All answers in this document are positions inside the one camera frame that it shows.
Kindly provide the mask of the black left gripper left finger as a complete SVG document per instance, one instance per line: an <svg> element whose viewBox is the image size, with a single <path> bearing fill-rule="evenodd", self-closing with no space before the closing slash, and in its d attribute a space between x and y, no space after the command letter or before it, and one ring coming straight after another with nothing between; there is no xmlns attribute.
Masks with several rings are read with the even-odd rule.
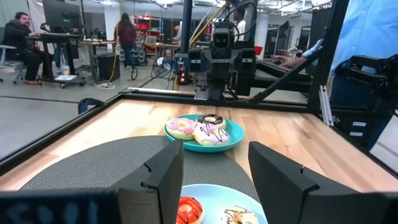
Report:
<svg viewBox="0 0 398 224"><path fill-rule="evenodd" d="M175 223L183 180L183 141L175 140L118 181L121 223Z"/></svg>

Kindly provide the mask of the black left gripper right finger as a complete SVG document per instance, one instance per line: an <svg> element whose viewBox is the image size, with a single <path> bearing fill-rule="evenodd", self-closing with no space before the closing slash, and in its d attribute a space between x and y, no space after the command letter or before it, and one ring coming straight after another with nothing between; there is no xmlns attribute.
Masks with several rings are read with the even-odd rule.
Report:
<svg viewBox="0 0 398 224"><path fill-rule="evenodd" d="M304 201L319 186L304 176L303 166L257 142L249 143L252 180L269 223L298 224Z"/></svg>

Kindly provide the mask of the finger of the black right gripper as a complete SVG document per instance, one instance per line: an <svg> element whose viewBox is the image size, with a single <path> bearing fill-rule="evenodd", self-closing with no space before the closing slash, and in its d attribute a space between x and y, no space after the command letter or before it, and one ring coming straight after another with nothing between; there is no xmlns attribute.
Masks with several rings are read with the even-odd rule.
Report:
<svg viewBox="0 0 398 224"><path fill-rule="evenodd" d="M242 64L242 50L232 50L230 58L230 70L238 71Z"/></svg>
<svg viewBox="0 0 398 224"><path fill-rule="evenodd" d="M202 50L200 52L200 67L203 72L212 72L214 63L211 50Z"/></svg>

